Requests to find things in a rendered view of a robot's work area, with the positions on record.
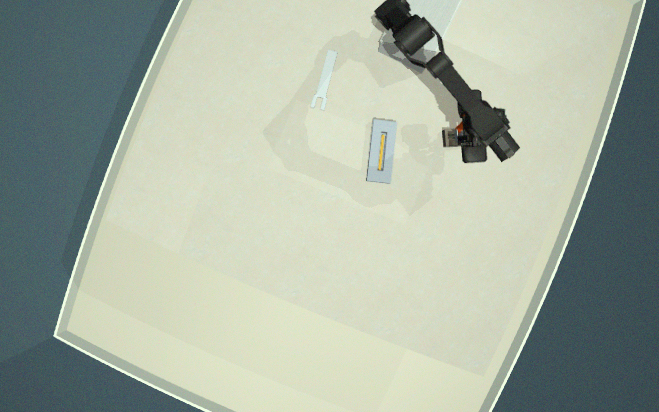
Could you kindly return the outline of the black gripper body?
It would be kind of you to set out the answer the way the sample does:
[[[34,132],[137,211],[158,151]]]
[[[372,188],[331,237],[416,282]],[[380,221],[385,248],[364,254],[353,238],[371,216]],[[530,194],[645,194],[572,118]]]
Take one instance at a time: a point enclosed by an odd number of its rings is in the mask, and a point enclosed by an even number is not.
[[[482,99],[481,91],[476,89],[472,90],[479,99]],[[487,147],[485,148],[481,142],[476,140],[474,134],[469,129],[471,125],[466,120],[465,116],[462,116],[463,124],[463,135],[468,135],[471,137],[471,142],[466,144],[467,148],[462,148],[462,161],[464,163],[477,162],[483,163],[488,160],[487,158]],[[476,142],[477,141],[477,142]]]

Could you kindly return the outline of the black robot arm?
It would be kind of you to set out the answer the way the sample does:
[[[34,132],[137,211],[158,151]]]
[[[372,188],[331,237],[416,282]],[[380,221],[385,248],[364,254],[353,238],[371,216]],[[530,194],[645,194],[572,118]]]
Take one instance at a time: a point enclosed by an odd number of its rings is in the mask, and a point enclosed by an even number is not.
[[[501,162],[512,158],[520,148],[507,130],[511,127],[505,109],[492,108],[486,100],[479,99],[453,67],[453,62],[444,51],[439,33],[423,16],[411,16],[407,0],[386,0],[374,10],[375,18],[387,30],[391,29],[396,40],[394,44],[414,65],[426,68],[435,79],[444,85],[465,110],[465,118],[471,125],[469,129],[475,138],[489,146]],[[437,53],[427,64],[411,58],[424,44],[437,35]],[[408,54],[410,55],[408,55]]]

